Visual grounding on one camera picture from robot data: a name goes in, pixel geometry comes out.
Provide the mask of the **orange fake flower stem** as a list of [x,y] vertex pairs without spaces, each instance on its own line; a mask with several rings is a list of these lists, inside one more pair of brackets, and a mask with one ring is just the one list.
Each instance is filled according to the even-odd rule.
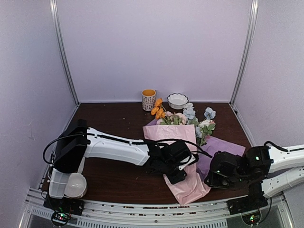
[[163,103],[162,98],[156,99],[154,108],[151,110],[151,115],[153,115],[156,119],[165,118],[166,116],[162,103]]

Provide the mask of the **light blue fake flower stem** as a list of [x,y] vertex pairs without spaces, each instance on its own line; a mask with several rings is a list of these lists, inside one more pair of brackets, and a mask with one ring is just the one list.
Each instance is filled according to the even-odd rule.
[[[193,103],[187,103],[185,105],[185,107],[183,108],[183,114],[187,117],[186,124],[192,124],[196,129],[196,127],[199,125],[201,121],[199,121],[198,118],[196,117],[196,111],[194,110]],[[216,117],[216,111],[214,111],[210,107],[207,107],[204,112],[204,120],[208,119],[214,121],[215,117]]]

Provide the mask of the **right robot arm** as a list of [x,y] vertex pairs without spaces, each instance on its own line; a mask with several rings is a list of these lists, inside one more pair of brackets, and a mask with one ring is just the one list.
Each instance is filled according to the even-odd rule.
[[248,187],[246,209],[254,209],[262,199],[304,181],[304,147],[280,147],[271,141],[250,148],[245,155],[218,151],[209,165],[204,183],[218,189]]

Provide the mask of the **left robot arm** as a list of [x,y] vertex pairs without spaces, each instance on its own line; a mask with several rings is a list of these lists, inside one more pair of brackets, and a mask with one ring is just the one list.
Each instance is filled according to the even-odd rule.
[[135,140],[109,135],[87,126],[79,119],[43,150],[55,145],[53,158],[45,163],[52,165],[48,194],[49,202],[58,211],[68,207],[65,195],[68,179],[78,171],[85,158],[104,158],[144,166],[164,174],[171,184],[185,180],[185,167],[196,163],[199,154],[212,156],[198,145],[184,139]]

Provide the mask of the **pink fake flower stem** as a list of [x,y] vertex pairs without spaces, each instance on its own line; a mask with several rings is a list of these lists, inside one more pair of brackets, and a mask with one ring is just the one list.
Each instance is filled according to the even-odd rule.
[[166,111],[164,116],[157,120],[157,125],[185,125],[187,117],[182,113]]

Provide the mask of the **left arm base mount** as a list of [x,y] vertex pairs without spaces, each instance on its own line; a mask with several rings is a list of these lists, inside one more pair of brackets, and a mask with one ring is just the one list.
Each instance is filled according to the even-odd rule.
[[46,197],[43,206],[53,211],[51,222],[57,227],[62,227],[82,215],[85,202],[79,199]]

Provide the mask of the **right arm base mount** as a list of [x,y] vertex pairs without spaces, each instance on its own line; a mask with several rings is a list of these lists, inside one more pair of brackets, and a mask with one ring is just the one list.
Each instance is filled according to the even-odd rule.
[[240,214],[242,221],[250,226],[260,225],[269,215],[271,210],[272,200],[270,200],[270,207],[264,217],[262,217],[261,208],[268,206],[266,198],[252,199],[249,196],[227,201],[227,206],[230,215]]

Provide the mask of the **pink purple wrapping paper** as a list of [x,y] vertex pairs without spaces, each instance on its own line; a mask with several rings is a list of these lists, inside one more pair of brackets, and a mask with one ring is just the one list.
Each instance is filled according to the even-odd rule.
[[[193,125],[160,125],[159,122],[160,120],[154,119],[143,127],[145,139],[160,140],[173,138],[196,143]],[[242,156],[246,149],[244,146],[213,136],[207,137],[207,144],[201,148],[212,156],[218,151]],[[200,154],[197,163],[185,168],[185,172],[187,173],[185,180],[171,184],[167,176],[163,176],[168,188],[180,205],[185,206],[203,198],[209,193],[211,187],[204,183],[204,179],[209,172],[210,163],[211,158]]]

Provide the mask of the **patterned mug with orange inside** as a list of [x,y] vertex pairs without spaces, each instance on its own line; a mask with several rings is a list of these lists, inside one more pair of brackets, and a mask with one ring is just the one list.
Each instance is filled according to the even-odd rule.
[[142,108],[149,112],[154,108],[156,101],[156,91],[153,89],[145,89],[142,91]]

